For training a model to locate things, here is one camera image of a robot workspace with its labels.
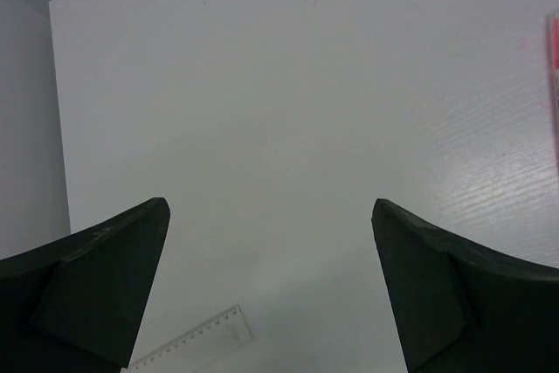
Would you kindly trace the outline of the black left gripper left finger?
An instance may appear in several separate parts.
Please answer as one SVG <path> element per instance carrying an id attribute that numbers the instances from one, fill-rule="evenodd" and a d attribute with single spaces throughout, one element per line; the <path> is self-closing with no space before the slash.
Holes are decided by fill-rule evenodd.
<path id="1" fill-rule="evenodd" d="M 163 197 L 1 262 L 3 372 L 130 364 L 170 221 Z"/>

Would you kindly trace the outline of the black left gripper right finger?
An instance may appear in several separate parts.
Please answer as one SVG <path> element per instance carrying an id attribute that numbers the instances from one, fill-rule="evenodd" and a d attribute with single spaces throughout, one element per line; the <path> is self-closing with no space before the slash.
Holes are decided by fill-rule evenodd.
<path id="1" fill-rule="evenodd" d="M 556 372 L 558 271 L 387 199 L 372 230 L 409 372 Z"/>

